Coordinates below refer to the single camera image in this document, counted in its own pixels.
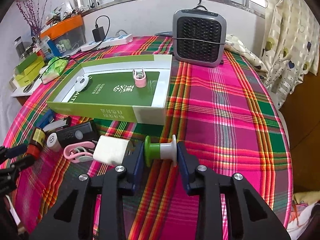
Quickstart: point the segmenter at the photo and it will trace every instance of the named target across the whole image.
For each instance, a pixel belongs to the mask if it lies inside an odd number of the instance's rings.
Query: heater grille
[[[177,20],[177,38],[196,39],[201,41],[177,39],[179,57],[208,63],[216,62],[221,43],[221,24],[214,20],[180,17]]]

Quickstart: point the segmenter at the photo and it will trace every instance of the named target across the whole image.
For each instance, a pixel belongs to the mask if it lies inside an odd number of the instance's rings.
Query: patterned curtain
[[[303,75],[318,72],[320,26],[304,0],[266,0],[260,58],[268,69],[267,89],[282,106]]]

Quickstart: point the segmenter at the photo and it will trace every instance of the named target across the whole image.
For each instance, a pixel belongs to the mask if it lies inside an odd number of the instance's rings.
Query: blue object
[[[8,159],[12,159],[12,158],[17,157],[17,156],[19,156],[21,154],[25,154],[27,149],[28,149],[28,145],[20,144],[20,145],[18,145],[16,147],[8,149],[5,157],[8,158]]]
[[[51,123],[52,120],[54,120],[54,115],[55,115],[55,112],[53,110],[49,109],[44,114],[44,116],[38,122],[36,122],[36,127],[43,129],[46,125]]]
[[[191,191],[191,187],[189,184],[189,172],[186,161],[184,159],[183,150],[181,149],[179,144],[177,144],[177,163],[179,163],[179,170],[181,174],[183,188],[188,194]]]
[[[132,187],[133,192],[135,192],[136,189],[138,188],[137,185],[138,186],[140,185],[143,167],[144,167],[144,145],[142,145],[142,147],[140,148],[139,157],[133,173],[133,187]]]
[[[47,44],[50,47],[53,55],[55,55],[56,57],[61,57],[61,53],[59,52],[58,48],[56,47],[56,45],[53,43],[52,40],[48,40]]]

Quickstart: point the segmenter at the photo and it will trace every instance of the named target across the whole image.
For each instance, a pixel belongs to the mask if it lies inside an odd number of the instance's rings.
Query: green box lid
[[[36,61],[38,55],[34,52],[28,56],[24,61],[22,61],[18,66],[16,66],[14,73],[16,75],[21,74],[27,67],[29,67],[33,62]]]

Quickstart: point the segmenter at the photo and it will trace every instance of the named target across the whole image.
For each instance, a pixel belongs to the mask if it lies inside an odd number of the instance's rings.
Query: windowsill
[[[96,8],[89,9],[89,10],[85,11],[84,13],[82,13],[81,15],[85,16],[85,15],[88,15],[88,14],[90,14],[92,12],[95,12],[95,11],[103,9],[103,8],[107,8],[107,7],[110,7],[110,6],[113,6],[113,5],[116,5],[116,4],[120,4],[120,3],[131,2],[131,1],[135,1],[135,0],[116,0],[116,1],[108,2],[108,3],[105,3],[105,4],[101,4],[101,5],[97,6]],[[247,8],[244,5],[238,4],[236,2],[232,2],[232,1],[229,1],[229,0],[209,0],[209,1],[214,1],[214,2],[218,2],[218,3],[223,3],[223,4],[226,4],[226,5],[230,5],[230,6],[245,10],[247,12],[253,13],[253,14],[255,14],[255,15],[257,15],[257,16],[263,18],[263,19],[265,18],[263,13],[261,13],[259,11],[256,11],[256,10],[253,10],[253,9],[250,9],[250,8]]]

